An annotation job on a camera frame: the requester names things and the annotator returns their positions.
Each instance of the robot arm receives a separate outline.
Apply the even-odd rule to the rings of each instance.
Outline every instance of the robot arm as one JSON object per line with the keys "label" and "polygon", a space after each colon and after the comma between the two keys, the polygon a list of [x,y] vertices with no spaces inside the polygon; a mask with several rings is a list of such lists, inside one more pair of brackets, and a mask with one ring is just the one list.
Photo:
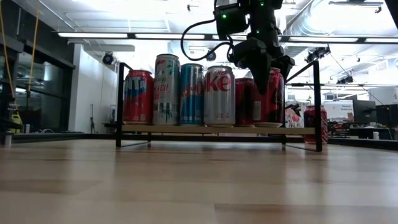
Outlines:
{"label": "robot arm", "polygon": [[279,68],[286,80],[295,65],[292,58],[284,56],[283,48],[279,45],[280,30],[276,26],[274,11],[282,7],[282,1],[238,0],[236,4],[215,9],[220,40],[226,40],[229,34],[251,28],[247,40],[235,45],[229,58],[236,66],[250,69],[261,94],[266,92],[271,67]]}

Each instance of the coca-cola logo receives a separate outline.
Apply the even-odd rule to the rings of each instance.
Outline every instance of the coca-cola logo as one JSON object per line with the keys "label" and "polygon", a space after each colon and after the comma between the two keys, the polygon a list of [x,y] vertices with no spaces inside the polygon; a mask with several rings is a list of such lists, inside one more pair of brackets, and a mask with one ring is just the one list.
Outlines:
{"label": "coca-cola logo", "polygon": [[229,91],[231,89],[231,77],[229,75],[207,75],[205,85],[206,91]]}
{"label": "coca-cola logo", "polygon": [[226,75],[228,72],[223,70],[214,70],[209,73],[210,75]]}

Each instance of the computer monitor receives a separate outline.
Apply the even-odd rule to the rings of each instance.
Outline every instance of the computer monitor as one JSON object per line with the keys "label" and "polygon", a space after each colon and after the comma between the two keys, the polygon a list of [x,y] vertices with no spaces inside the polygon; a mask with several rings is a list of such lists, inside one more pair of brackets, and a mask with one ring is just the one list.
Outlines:
{"label": "computer monitor", "polygon": [[358,123],[377,122],[376,102],[354,100],[354,120]]}

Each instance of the security camera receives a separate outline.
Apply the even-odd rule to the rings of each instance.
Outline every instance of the security camera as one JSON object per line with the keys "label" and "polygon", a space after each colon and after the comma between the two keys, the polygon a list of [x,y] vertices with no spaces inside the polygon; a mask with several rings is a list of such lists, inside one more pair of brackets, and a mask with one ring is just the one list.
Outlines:
{"label": "security camera", "polygon": [[209,54],[209,56],[206,57],[206,60],[207,60],[208,62],[212,62],[212,61],[216,60],[216,58],[217,58],[217,55],[216,55],[215,52],[213,52],[213,53]]}
{"label": "security camera", "polygon": [[116,58],[113,57],[113,52],[106,52],[102,62],[105,65],[113,65],[116,62]]}

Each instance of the wooden shelf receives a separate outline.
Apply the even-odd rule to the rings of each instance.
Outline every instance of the wooden shelf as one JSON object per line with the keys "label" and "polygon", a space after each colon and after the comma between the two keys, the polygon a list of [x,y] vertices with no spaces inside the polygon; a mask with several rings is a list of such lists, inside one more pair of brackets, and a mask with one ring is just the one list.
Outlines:
{"label": "wooden shelf", "polygon": [[122,131],[139,131],[143,133],[242,133],[242,134],[315,134],[315,128],[254,128],[254,127],[227,127],[214,128],[204,126],[146,126],[123,125]]}

